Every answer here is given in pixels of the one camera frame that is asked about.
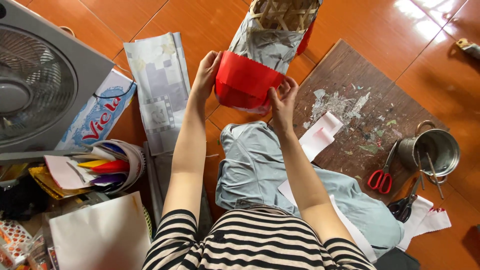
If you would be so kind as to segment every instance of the striped shirt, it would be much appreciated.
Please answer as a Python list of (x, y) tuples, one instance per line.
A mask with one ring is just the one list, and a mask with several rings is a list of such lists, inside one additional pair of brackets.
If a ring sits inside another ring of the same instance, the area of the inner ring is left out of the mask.
[(352, 242), (320, 243), (305, 221), (270, 207), (225, 213), (202, 241), (187, 210), (161, 220), (143, 270), (157, 269), (365, 269), (375, 267)]

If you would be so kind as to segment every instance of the bamboo frame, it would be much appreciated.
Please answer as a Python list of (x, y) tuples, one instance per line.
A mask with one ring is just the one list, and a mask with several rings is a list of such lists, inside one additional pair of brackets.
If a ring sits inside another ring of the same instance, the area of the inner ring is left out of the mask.
[(249, 12), (260, 29), (303, 33), (319, 6), (318, 0), (253, 0)]

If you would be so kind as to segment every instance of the orange tile floor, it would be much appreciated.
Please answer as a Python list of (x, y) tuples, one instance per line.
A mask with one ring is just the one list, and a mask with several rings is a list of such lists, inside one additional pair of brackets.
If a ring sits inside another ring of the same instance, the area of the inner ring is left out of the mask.
[[(128, 69), (122, 42), (181, 32), (190, 82), (210, 50), (225, 50), (248, 10), (248, 0), (19, 0)], [(457, 170), (443, 186), (445, 200), (427, 184), (421, 196), (445, 208), (452, 228), (415, 237), (408, 252), (422, 269), (480, 269), (480, 61), (459, 52), (457, 39), (480, 43), (479, 0), (324, 0), (309, 47), (290, 65), (301, 83), (339, 38), (344, 39), (429, 112), (451, 128), (461, 148)], [(206, 106), (204, 182), (210, 198), (223, 150), (217, 144), (229, 123), (268, 121), (220, 106)], [(138, 102), (124, 112), (111, 138), (146, 140)], [(212, 206), (218, 217), (221, 209)]]

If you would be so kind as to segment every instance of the electric fan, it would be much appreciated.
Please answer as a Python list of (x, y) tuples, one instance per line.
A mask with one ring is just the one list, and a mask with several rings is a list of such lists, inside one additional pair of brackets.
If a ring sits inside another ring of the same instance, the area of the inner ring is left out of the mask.
[(114, 63), (11, 0), (0, 0), (0, 157), (53, 150)]

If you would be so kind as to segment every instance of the metal pot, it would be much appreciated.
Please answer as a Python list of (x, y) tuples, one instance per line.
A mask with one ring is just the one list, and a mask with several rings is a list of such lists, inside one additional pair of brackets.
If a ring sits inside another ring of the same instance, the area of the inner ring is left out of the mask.
[[(420, 129), (429, 125), (432, 129), (420, 133)], [(404, 138), (398, 145), (398, 153), (402, 164), (413, 170), (418, 170), (417, 149), (421, 156), (421, 167), (423, 172), (427, 176), (433, 176), (433, 172), (430, 168), (430, 164), (425, 153), (429, 153), (433, 168), (438, 177), (444, 176), (439, 181), (439, 184), (443, 184), (447, 180), (447, 175), (451, 173), (458, 165), (460, 161), (460, 147), (453, 136), (445, 130), (436, 129), (435, 124), (431, 121), (423, 121), (415, 130), (415, 137)], [(427, 177), (428, 180), (435, 184), (435, 181), (431, 177)]]

